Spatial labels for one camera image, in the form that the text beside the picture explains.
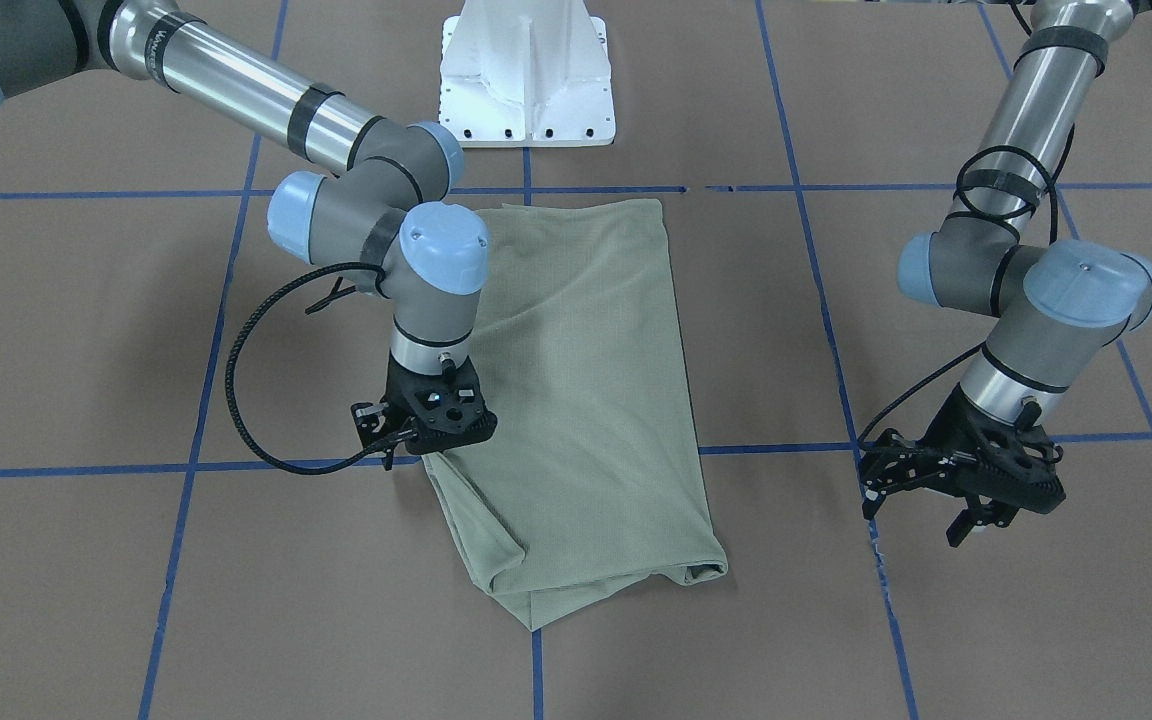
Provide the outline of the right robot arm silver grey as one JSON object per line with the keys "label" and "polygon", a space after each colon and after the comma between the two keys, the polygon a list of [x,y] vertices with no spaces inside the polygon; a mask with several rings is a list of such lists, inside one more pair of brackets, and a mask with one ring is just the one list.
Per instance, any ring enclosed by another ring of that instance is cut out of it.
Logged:
{"label": "right robot arm silver grey", "polygon": [[389,300],[387,387],[353,406],[365,454],[486,441],[497,416],[468,356],[490,232],[445,200],[465,170],[448,129],[402,126],[225,36],[175,1],[0,1],[0,104],[94,69],[154,82],[314,165],[271,195],[268,233],[353,291]]}

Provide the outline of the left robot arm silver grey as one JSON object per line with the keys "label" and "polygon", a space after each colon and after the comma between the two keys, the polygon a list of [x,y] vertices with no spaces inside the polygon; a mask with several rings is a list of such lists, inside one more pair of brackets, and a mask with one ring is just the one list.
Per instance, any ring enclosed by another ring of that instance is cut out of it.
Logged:
{"label": "left robot arm silver grey", "polygon": [[882,492],[964,498],[946,532],[952,546],[1064,501],[1061,450],[1044,424],[1089,361],[1152,314],[1152,263],[1140,256],[1084,240],[1020,241],[1043,202],[1055,200],[1076,114],[1135,15],[1132,1],[1036,3],[943,223],[901,252],[899,287],[910,300],[996,320],[919,441],[896,461],[867,457]]}

